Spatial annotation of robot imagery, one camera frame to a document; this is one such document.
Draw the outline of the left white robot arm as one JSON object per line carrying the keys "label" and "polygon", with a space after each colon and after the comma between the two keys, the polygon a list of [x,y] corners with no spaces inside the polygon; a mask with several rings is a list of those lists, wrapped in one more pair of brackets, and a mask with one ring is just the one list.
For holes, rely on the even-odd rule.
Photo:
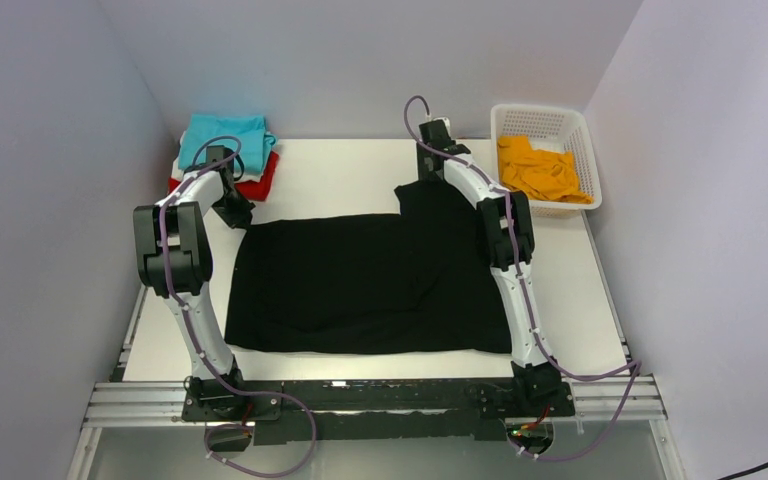
{"label": "left white robot arm", "polygon": [[214,212],[227,227],[244,230],[254,205],[235,187],[237,152],[212,143],[200,151],[205,162],[193,163],[164,199],[134,210],[137,271],[169,308],[185,341],[191,373],[184,380],[183,420],[234,422],[252,403],[212,305],[213,257],[204,217]]}

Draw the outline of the black t shirt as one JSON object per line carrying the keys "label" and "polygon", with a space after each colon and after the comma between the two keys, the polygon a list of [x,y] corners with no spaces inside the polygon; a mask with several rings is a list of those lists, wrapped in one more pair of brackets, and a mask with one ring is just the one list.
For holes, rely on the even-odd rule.
{"label": "black t shirt", "polygon": [[445,183],[395,191],[396,214],[281,220],[238,249],[225,341],[262,352],[507,354],[473,206]]}

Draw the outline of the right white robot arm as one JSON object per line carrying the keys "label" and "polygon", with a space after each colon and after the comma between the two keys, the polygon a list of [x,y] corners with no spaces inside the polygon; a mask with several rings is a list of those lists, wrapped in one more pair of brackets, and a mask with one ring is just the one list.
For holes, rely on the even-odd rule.
{"label": "right white robot arm", "polygon": [[535,249],[525,194],[512,192],[476,164],[471,151],[450,136],[444,118],[419,125],[417,169],[422,181],[445,182],[473,207],[478,251],[500,292],[511,338],[512,379],[505,388],[506,417],[572,417],[570,385],[556,368],[541,326],[532,282]]}

